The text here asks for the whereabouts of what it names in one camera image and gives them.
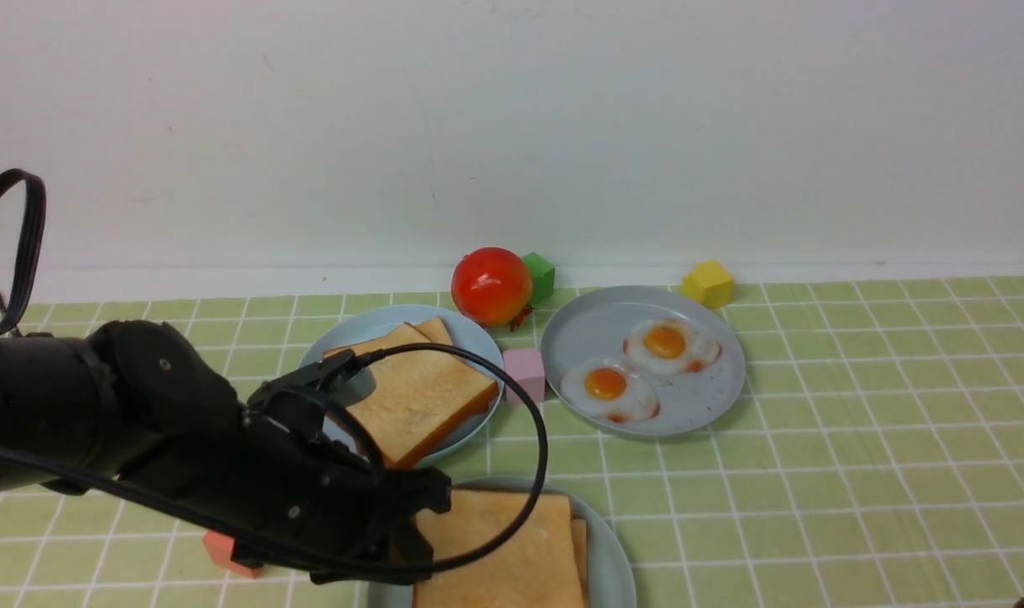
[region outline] plate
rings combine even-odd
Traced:
[[[465,481],[458,488],[512,490],[527,492],[531,477],[484,477]],[[632,564],[616,539],[616,532],[590,505],[559,485],[546,484],[545,492],[559,492],[572,500],[572,513],[586,520],[588,529],[588,582],[590,608],[628,608],[636,605],[636,582]],[[411,608],[414,588],[370,583],[366,596],[368,608]]]
[[[451,336],[455,345],[461,347],[461,349],[472,351],[476,355],[481,355],[485,359],[500,365],[501,370],[504,370],[504,357],[501,355],[500,347],[497,346],[497,342],[493,341],[493,337],[481,325],[466,318],[466,316],[460,315],[457,311],[450,311],[450,309],[438,306],[426,306],[424,304],[385,306],[373,309],[373,311],[361,312],[360,315],[350,316],[349,319],[338,323],[338,325],[331,328],[327,334],[321,336],[312,344],[307,353],[305,353],[304,357],[302,357],[299,366],[319,361],[319,358],[323,357],[327,350],[380,338],[380,336],[389,334],[393,329],[404,322],[421,323],[433,318],[433,316],[440,316],[447,328],[447,335]],[[493,416],[493,411],[497,410],[497,403],[500,403],[501,396],[504,394],[504,383],[493,377],[493,374],[482,368],[481,365],[469,361],[465,362],[473,366],[474,370],[480,371],[480,373],[497,381],[499,389],[497,397],[488,404],[487,411],[483,415],[466,419],[465,423],[460,425],[453,434],[449,435],[435,448],[434,452],[431,452],[418,463],[419,467],[434,465],[436,461],[459,449],[459,447],[466,443],[466,440],[481,430],[481,427]],[[331,420],[325,420],[324,432],[333,439],[341,440],[347,446],[353,446],[353,439],[349,435],[346,435],[346,432],[343,432]]]
[[[698,374],[665,379],[639,370],[662,404],[651,420],[616,424],[590,418],[569,403],[560,391],[565,371],[590,358],[630,362],[623,348],[628,333],[640,322],[666,316],[713,336],[723,347],[721,357]],[[541,350],[546,382],[563,403],[596,427],[625,437],[664,437],[706,427],[731,407],[743,386],[743,351],[731,329],[696,301],[650,287],[611,287],[577,297],[550,319]]]

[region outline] egg white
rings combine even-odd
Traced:
[[[670,327],[685,337],[685,350],[676,357],[666,359],[651,353],[643,344],[643,339],[651,329]],[[646,371],[654,376],[677,376],[684,373],[697,373],[705,366],[718,360],[721,355],[721,344],[703,332],[684,321],[677,319],[650,319],[632,328],[632,332],[624,341],[624,354],[637,370]]]
[[[586,390],[586,377],[594,370],[609,368],[624,377],[627,386],[620,397],[598,399]],[[654,389],[636,370],[611,359],[589,359],[566,371],[560,379],[560,392],[568,403],[584,415],[611,423],[641,423],[657,416],[659,403]]]

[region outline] bread slice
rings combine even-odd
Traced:
[[[575,569],[580,574],[583,589],[583,607],[590,608],[590,584],[588,582],[588,546],[586,546],[586,520],[572,519],[572,547],[575,548]]]
[[[426,322],[418,323],[415,325],[418,328],[419,332],[425,335],[425,338],[430,339],[430,342],[435,342],[437,344],[446,344],[447,346],[454,346],[455,343],[451,341],[451,334],[447,334],[447,325],[443,324],[443,319],[440,316],[433,316],[433,318],[427,320]]]
[[[420,512],[416,524],[433,558],[450,558],[493,538],[524,501],[526,493],[453,489],[450,512]],[[496,552],[416,583],[414,608],[583,608],[571,523],[568,496],[542,494]]]
[[[402,323],[381,338],[328,350],[325,357],[340,350],[361,354],[416,342],[428,340],[411,323]],[[464,421],[487,410],[499,393],[492,378],[435,350],[394,354],[370,370],[377,388],[349,410],[373,435],[392,469],[418,465]]]

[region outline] red tomato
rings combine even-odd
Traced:
[[[461,259],[451,277],[455,307],[487,328],[512,323],[522,316],[528,311],[526,304],[534,290],[530,270],[522,259],[498,247],[485,247]]]

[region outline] fried egg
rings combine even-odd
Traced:
[[[632,328],[624,354],[637,370],[654,376],[697,373],[718,360],[721,344],[677,319],[650,319]]]
[[[590,418],[639,423],[657,416],[654,389],[636,370],[611,359],[590,359],[566,371],[560,392]]]

